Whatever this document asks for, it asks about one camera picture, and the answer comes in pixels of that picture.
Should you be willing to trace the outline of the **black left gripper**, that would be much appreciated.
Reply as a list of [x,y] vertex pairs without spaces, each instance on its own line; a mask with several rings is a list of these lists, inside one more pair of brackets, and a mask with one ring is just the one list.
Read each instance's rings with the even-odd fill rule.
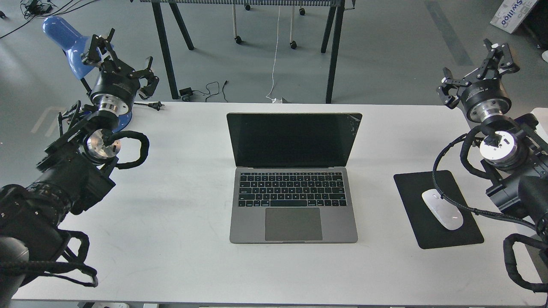
[[153,96],[159,77],[152,70],[152,56],[146,58],[145,68],[138,71],[123,61],[118,64],[111,44],[114,33],[115,29],[111,29],[107,37],[92,35],[86,45],[88,51],[82,53],[82,64],[100,67],[100,75],[89,97],[98,105],[103,96],[115,96],[131,107],[136,95],[144,100]]

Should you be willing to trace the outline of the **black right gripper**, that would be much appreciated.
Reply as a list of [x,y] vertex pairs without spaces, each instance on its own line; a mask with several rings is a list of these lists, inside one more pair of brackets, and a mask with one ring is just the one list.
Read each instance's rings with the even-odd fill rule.
[[[512,103],[500,78],[521,69],[507,43],[493,43],[487,38],[483,42],[488,54],[474,73],[480,81],[472,84],[466,78],[454,79],[451,70],[443,68],[444,77],[437,88],[437,94],[446,107],[454,109],[461,101],[463,113],[469,121],[485,121],[493,115],[506,114]],[[461,89],[465,90],[460,96],[458,91]]]

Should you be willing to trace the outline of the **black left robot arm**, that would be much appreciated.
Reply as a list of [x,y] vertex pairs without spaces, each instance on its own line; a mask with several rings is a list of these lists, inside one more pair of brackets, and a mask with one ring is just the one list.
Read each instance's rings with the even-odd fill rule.
[[59,121],[70,119],[67,131],[45,150],[37,164],[41,176],[27,187],[10,184],[1,189],[1,306],[18,289],[37,277],[56,277],[96,287],[96,269],[85,264],[89,238],[80,231],[59,228],[66,215],[78,215],[99,203],[114,187],[112,171],[132,169],[145,162],[149,139],[145,134],[115,131],[120,115],[131,111],[135,96],[148,99],[159,78],[147,67],[135,70],[113,50],[108,37],[93,35],[82,63],[100,70],[88,89],[91,105],[77,102]]

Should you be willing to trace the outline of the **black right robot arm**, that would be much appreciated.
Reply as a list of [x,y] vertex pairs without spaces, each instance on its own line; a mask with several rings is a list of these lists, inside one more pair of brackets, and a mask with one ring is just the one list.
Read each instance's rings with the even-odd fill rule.
[[[440,100],[450,109],[461,107],[467,120],[476,126],[441,151],[433,164],[431,177],[441,197],[458,209],[520,224],[535,231],[538,239],[511,234],[503,240],[505,268],[515,284],[535,293],[546,293],[546,283],[523,279],[513,246],[519,242],[538,249],[543,263],[547,263],[548,146],[536,132],[539,122],[533,114],[516,119],[507,116],[512,103],[503,87],[502,76],[519,71],[508,43],[493,43],[485,39],[484,44],[486,58],[463,78],[454,78],[448,68],[443,69],[444,77],[437,88]],[[438,185],[438,165],[458,143],[462,143],[459,154],[462,166],[468,173],[492,183],[486,189],[486,195],[498,212],[463,205]]]

